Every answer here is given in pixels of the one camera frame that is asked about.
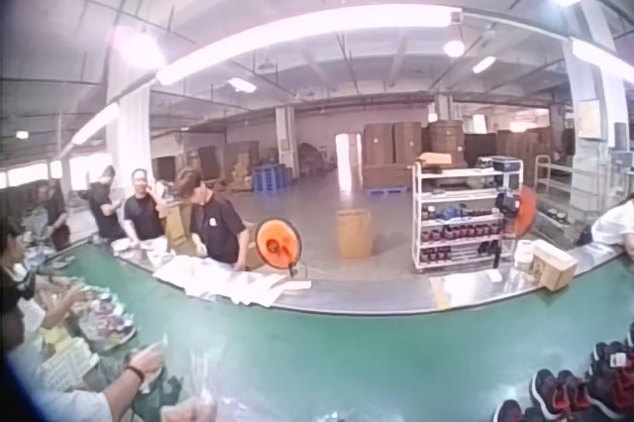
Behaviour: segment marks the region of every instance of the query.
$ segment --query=white shirt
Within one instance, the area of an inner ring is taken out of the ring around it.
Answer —
[[[625,245],[625,236],[634,234],[634,201],[613,207],[592,224],[592,239],[611,246]]]

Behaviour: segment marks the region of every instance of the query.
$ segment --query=hair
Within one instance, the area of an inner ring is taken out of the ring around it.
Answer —
[[[144,174],[144,176],[146,177],[146,179],[148,178],[148,170],[147,170],[147,169],[144,169],[144,168],[142,168],[142,167],[138,167],[137,169],[135,169],[134,171],[132,171],[131,176],[132,176],[132,178],[133,178],[133,179],[135,178],[135,174],[136,174],[137,172],[139,172],[139,171],[140,171],[140,172],[142,172],[142,173]]]
[[[9,238],[14,239],[20,235],[20,231],[8,217],[0,218],[0,256],[4,255],[9,247]]]
[[[178,172],[174,183],[174,190],[178,197],[187,198],[194,193],[194,189],[200,186],[202,173],[194,167],[184,167]]]
[[[114,166],[112,164],[108,164],[101,173],[101,177],[115,177],[116,174],[117,171],[115,171]]]

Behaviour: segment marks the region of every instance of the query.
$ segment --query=black t-shirt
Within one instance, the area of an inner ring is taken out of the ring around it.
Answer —
[[[198,234],[215,261],[234,264],[238,260],[238,234],[246,229],[231,202],[215,194],[204,205],[191,207],[189,230]]]
[[[123,219],[132,221],[141,241],[162,236],[157,204],[149,194],[141,199],[137,196],[126,199],[123,205]]]
[[[126,237],[126,233],[123,232],[119,224],[117,213],[115,212],[106,216],[101,210],[101,206],[104,204],[112,204],[110,200],[110,185],[99,181],[93,182],[90,184],[88,206],[97,223],[99,236],[104,239],[121,239]]]

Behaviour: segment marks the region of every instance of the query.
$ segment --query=stacked cardboard box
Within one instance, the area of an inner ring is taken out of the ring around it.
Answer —
[[[423,153],[423,134],[420,122],[394,124],[395,162],[412,164]]]
[[[412,171],[404,163],[364,166],[363,178],[365,189],[404,187],[411,185]]]
[[[394,163],[394,131],[391,123],[364,128],[364,165]]]

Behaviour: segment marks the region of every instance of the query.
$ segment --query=hand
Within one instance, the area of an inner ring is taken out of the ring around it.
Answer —
[[[160,343],[145,348],[130,359],[130,366],[141,371],[145,377],[160,370],[164,363],[165,357]]]

